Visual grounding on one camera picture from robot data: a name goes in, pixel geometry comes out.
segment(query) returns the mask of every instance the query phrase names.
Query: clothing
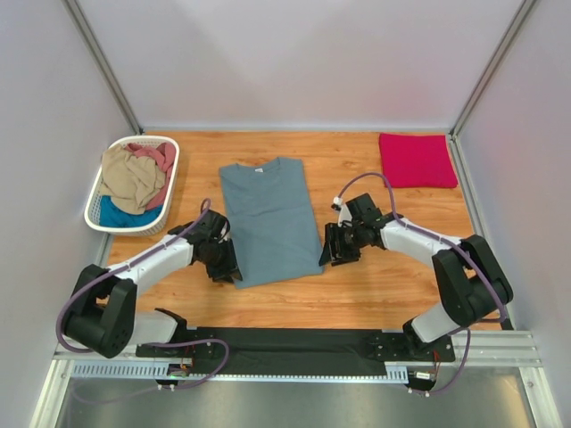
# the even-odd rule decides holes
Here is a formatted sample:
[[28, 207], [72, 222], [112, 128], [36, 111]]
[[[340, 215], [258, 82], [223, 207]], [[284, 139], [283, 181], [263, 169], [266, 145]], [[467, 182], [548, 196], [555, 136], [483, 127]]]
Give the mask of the clothing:
[[177, 156], [177, 149], [171, 143], [162, 143], [156, 149], [154, 147], [143, 146], [135, 143], [127, 144], [126, 150], [132, 152], [135, 156], [148, 156], [157, 162], [157, 166], [162, 172], [167, 174], [165, 184], [162, 189], [146, 204], [147, 210], [152, 210], [162, 205], [167, 199], [169, 190], [170, 176], [172, 175], [172, 167]]
[[110, 147], [102, 159], [101, 195], [128, 214], [142, 214], [145, 206], [165, 185], [166, 174], [154, 159], [138, 158], [119, 145]]
[[156, 220], [161, 214], [162, 205], [154, 210], [145, 211], [143, 214], [128, 214], [117, 208], [110, 196], [102, 196], [101, 213], [99, 214], [99, 226], [105, 227], [138, 227], [146, 226]]
[[323, 273], [321, 243], [300, 160], [219, 170], [243, 281], [236, 288]]
[[379, 150], [383, 174], [392, 187], [453, 188], [458, 185], [446, 136], [381, 134]]

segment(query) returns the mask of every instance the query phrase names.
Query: pile of clothes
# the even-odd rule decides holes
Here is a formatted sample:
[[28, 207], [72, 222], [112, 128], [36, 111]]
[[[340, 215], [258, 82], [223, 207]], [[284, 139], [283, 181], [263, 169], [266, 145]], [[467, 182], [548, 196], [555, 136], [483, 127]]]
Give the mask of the pile of clothes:
[[146, 226], [159, 217], [176, 154], [170, 143], [157, 148], [134, 143], [110, 147], [102, 159], [99, 225]]

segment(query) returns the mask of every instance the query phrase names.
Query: red cloth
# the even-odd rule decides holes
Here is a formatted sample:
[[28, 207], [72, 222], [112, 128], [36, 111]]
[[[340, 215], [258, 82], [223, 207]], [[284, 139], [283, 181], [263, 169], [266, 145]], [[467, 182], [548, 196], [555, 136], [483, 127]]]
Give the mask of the red cloth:
[[172, 166], [175, 163], [177, 149], [171, 143], [162, 143], [156, 149], [148, 145], [139, 145], [135, 143], [127, 144], [126, 150], [132, 152], [135, 156], [149, 156], [153, 158], [159, 169], [167, 173], [167, 179], [162, 189], [149, 201], [145, 206], [145, 211], [152, 210], [162, 205], [167, 198], [167, 191], [169, 190], [170, 175], [172, 174]]
[[381, 134], [378, 140], [383, 174], [392, 187], [458, 185], [446, 146], [446, 136]]

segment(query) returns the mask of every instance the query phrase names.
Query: white laundry basket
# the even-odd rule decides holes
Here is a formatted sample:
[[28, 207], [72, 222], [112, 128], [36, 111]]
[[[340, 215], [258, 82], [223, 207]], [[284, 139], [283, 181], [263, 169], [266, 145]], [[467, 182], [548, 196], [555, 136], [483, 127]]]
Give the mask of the white laundry basket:
[[99, 226], [99, 216], [101, 214], [101, 194], [99, 194], [99, 187], [103, 182], [103, 174], [101, 167], [99, 167], [99, 172], [97, 173], [97, 178], [91, 188], [91, 194], [89, 195], [89, 200], [87, 201], [86, 210], [84, 217], [86, 219], [89, 227], [101, 232], [106, 232], [112, 235], [123, 235], [123, 236], [148, 236], [158, 234], [167, 223], [167, 217], [169, 216], [170, 202], [172, 200], [173, 190], [175, 188], [175, 181], [177, 179], [177, 169], [178, 169], [178, 155], [179, 148], [178, 144], [172, 138], [166, 136], [128, 136], [117, 140], [114, 145], [120, 144], [125, 147], [127, 144], [135, 143], [140, 145], [148, 145], [151, 147], [158, 147], [162, 143], [171, 143], [176, 149], [175, 162], [172, 166], [172, 174], [170, 175], [169, 189], [167, 190], [167, 195], [164, 204], [162, 205], [161, 214], [153, 222], [146, 226], [139, 227], [105, 227]]

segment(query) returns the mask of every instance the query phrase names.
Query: wood surface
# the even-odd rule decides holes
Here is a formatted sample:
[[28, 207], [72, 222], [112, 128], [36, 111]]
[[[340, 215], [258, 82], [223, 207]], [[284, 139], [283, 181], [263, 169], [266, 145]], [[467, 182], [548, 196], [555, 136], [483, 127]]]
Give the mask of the wood surface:
[[[169, 220], [152, 237], [116, 237], [110, 263], [159, 241], [170, 228], [199, 214], [201, 201], [224, 213], [219, 167], [255, 166], [277, 156], [303, 160], [307, 186], [323, 242], [324, 226], [336, 220], [330, 205], [351, 178], [381, 171], [378, 133], [153, 132], [174, 138], [180, 161]], [[367, 177], [346, 198], [369, 192], [382, 211], [390, 208], [381, 180]], [[418, 225], [447, 235], [469, 236], [472, 228], [460, 188], [396, 189], [398, 211]], [[214, 284], [202, 264], [179, 270], [137, 301], [137, 310], [165, 308], [190, 325], [240, 327], [400, 328], [438, 299], [432, 269], [405, 255], [365, 248], [360, 262], [327, 267], [321, 276], [237, 290]]]

